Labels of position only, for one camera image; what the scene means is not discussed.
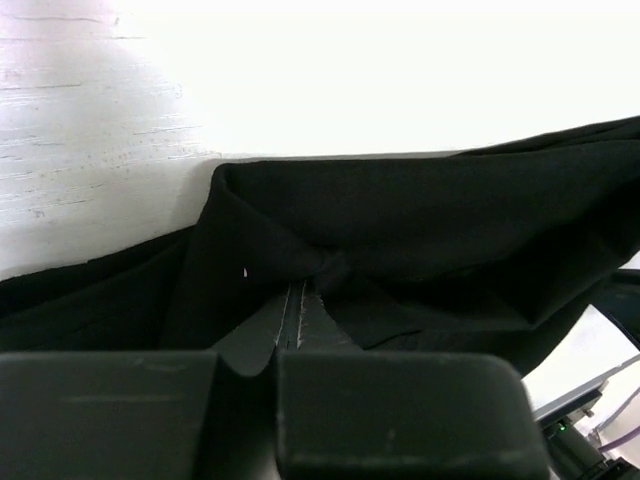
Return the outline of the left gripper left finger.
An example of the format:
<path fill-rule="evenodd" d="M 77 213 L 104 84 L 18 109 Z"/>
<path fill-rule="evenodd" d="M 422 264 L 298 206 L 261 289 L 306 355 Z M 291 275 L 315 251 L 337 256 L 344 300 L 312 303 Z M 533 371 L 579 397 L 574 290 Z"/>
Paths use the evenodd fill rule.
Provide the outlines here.
<path fill-rule="evenodd" d="M 5 479 L 284 479 L 276 357 L 291 302 L 212 349 L 6 353 Z"/>

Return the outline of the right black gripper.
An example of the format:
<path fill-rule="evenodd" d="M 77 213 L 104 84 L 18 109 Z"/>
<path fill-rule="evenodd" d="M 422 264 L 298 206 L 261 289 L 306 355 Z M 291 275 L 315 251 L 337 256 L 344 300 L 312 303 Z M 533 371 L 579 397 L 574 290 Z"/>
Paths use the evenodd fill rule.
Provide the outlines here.
<path fill-rule="evenodd" d="M 606 458 L 573 425 L 548 423 L 543 435 L 551 471 L 561 480 L 635 480 L 639 469 L 628 461 Z"/>

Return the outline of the black skirt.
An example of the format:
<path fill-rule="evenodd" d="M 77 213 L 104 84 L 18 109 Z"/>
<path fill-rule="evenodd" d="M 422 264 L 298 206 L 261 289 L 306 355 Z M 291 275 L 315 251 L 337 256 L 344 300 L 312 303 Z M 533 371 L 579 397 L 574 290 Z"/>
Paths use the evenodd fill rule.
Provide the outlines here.
<path fill-rule="evenodd" d="M 435 158 L 218 166 L 196 223 L 5 280 L 5 351 L 205 349 L 317 295 L 362 349 L 535 369 L 639 249 L 639 121 Z"/>

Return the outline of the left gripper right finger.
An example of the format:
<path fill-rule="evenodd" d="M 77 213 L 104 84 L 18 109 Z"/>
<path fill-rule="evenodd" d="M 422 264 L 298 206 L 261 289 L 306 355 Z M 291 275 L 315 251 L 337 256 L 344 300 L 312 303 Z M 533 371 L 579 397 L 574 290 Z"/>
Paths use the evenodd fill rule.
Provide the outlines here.
<path fill-rule="evenodd" d="M 277 341 L 285 479 L 545 479 L 517 372 L 486 355 L 362 351 L 320 299 L 287 293 Z"/>

